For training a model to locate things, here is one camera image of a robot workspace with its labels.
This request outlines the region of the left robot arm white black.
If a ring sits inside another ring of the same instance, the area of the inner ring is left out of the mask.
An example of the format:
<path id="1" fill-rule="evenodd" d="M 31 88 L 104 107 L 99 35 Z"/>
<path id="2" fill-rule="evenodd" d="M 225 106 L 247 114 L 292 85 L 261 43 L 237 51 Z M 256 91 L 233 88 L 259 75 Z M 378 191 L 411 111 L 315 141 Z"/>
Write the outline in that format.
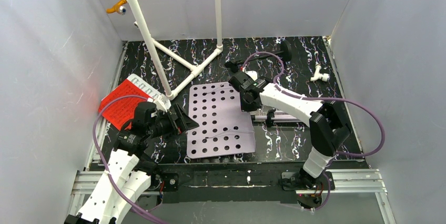
<path id="1" fill-rule="evenodd" d="M 137 199 L 150 187 L 155 163 L 145 155 L 145 141 L 176 136 L 199 127 L 177 104 L 165 111 L 147 100 L 138 103 L 134 115 L 119 132 L 105 169 L 87 201 L 65 223 L 122 223 L 133 211 L 152 223 L 164 223 L 140 207 Z"/>

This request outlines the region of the red sheet music book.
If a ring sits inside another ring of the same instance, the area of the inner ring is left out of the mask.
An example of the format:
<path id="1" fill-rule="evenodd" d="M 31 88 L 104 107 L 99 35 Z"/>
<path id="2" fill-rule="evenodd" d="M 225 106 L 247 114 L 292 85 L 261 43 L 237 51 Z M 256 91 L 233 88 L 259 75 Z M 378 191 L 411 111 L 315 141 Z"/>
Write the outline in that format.
<path id="1" fill-rule="evenodd" d="M 153 101 L 157 96 L 165 96 L 136 74 L 129 75 L 100 102 L 98 112 L 116 128 L 134 117 L 136 106 L 144 101 Z"/>

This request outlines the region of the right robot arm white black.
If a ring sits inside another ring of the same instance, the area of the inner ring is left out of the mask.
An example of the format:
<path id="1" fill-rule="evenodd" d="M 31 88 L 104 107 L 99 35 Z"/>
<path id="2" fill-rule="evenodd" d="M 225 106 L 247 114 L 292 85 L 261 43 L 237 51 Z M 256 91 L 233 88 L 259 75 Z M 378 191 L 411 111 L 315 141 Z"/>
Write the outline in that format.
<path id="1" fill-rule="evenodd" d="M 310 154 L 300 171 L 281 183 L 288 188 L 313 187 L 352 133 L 341 102 L 305 97 L 269 79 L 253 79 L 242 71 L 236 72 L 228 83 L 239 93 L 242 111 L 269 106 L 286 112 L 309 127 Z"/>

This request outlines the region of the lilac perforated music stand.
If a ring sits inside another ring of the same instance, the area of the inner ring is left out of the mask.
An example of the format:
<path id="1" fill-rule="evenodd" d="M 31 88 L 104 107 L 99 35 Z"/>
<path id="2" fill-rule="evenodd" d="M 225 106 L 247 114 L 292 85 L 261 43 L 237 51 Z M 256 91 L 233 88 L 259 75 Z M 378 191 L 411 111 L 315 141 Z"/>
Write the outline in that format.
<path id="1" fill-rule="evenodd" d="M 226 82 L 193 85 L 188 115 L 198 127 L 187 132 L 185 163 L 281 162 L 307 159 L 309 131 L 299 120 L 271 107 L 251 113 Z"/>

